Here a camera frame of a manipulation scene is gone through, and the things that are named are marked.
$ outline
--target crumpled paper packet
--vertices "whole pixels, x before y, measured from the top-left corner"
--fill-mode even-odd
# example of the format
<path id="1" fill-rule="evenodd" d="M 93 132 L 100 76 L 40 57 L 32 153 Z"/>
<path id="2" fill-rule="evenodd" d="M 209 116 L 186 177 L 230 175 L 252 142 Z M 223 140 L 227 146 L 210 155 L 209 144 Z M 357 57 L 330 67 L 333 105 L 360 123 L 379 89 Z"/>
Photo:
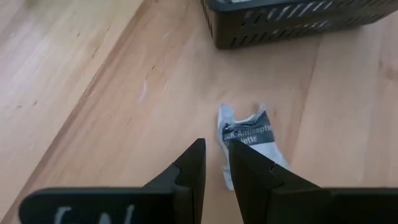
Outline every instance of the crumpled paper packet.
<path id="1" fill-rule="evenodd" d="M 234 113 L 234 109 L 226 104 L 221 104 L 218 110 L 217 138 L 228 161 L 223 167 L 227 188 L 234 190 L 228 157 L 228 144 L 232 139 L 240 140 L 283 168 L 289 169 L 289 164 L 276 146 L 266 107 L 261 105 L 256 114 L 241 121 L 235 119 Z"/>

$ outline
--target black plastic basket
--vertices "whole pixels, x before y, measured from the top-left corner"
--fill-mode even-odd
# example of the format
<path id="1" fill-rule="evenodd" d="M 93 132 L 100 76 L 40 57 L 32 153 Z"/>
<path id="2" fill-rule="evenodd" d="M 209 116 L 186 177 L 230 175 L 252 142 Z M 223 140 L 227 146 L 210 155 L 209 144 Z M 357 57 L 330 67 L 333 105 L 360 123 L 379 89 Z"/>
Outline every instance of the black plastic basket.
<path id="1" fill-rule="evenodd" d="M 398 0 L 200 0 L 215 45 L 232 49 L 349 29 L 398 9 Z"/>

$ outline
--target basket ventilation slot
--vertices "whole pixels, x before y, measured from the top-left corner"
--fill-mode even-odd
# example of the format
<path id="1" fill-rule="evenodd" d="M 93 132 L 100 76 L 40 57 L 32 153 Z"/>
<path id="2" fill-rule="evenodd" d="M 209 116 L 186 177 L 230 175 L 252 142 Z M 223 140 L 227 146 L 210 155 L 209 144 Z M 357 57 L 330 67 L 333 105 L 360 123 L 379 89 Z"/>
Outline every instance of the basket ventilation slot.
<path id="1" fill-rule="evenodd" d="M 286 29 L 266 30 L 263 33 L 245 35 L 243 37 L 234 37 L 230 43 L 230 47 L 240 47 L 242 45 L 250 45 L 260 42 L 271 42 L 279 39 L 289 39 L 291 37 L 319 34 L 326 30 L 365 25 L 376 22 L 386 15 L 388 14 L 352 17 L 343 21 L 334 22 L 333 24 L 329 20 L 326 20 L 311 24 L 300 24 L 295 27 L 288 27 Z"/>
<path id="2" fill-rule="evenodd" d="M 344 9 L 351 6 L 375 7 L 392 3 L 398 3 L 398 0 L 324 0 L 291 4 L 284 7 L 268 7 L 262 8 L 258 11 L 247 11 L 242 20 L 241 27 L 249 25 L 256 26 L 267 22 L 278 22 L 284 19 L 299 18 L 332 9 Z"/>

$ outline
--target wood grain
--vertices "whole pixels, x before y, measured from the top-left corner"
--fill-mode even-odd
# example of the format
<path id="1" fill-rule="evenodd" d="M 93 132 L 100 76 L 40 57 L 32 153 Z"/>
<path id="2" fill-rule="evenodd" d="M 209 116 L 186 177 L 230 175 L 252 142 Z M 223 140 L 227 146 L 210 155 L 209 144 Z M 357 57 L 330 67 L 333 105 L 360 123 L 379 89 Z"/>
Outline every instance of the wood grain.
<path id="1" fill-rule="evenodd" d="M 398 187 L 397 14 L 234 51 L 214 48 L 196 0 L 146 1 L 137 15 L 4 224 L 39 188 L 144 185 L 196 138 L 207 145 L 203 223 L 241 223 L 221 173 L 220 103 L 239 118 L 265 103 L 292 170 L 316 184 Z"/>
<path id="2" fill-rule="evenodd" d="M 0 2 L 0 220 L 140 3 Z"/>

